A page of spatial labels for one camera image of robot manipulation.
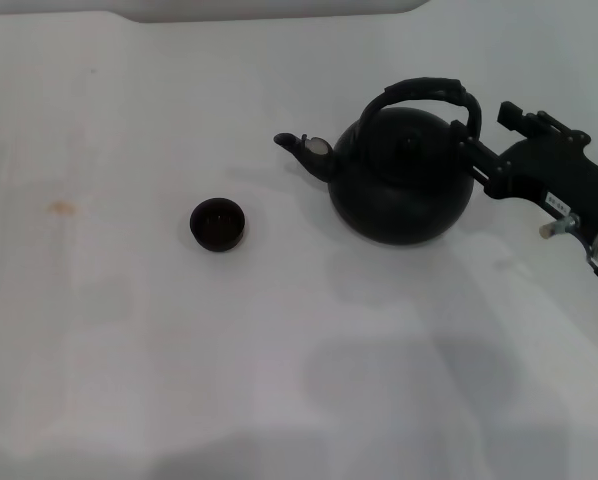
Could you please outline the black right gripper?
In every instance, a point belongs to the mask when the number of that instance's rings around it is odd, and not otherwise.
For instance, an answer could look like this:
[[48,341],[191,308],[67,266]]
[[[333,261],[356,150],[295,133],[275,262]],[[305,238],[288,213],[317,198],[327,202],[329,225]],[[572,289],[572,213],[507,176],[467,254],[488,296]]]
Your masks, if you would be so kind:
[[584,155],[588,135],[545,111],[524,113],[510,101],[501,103],[497,122],[527,139],[498,156],[470,136],[464,124],[450,124],[455,156],[463,169],[493,199],[520,198],[550,209],[547,195],[555,195],[579,216],[580,234],[596,237],[598,165]]

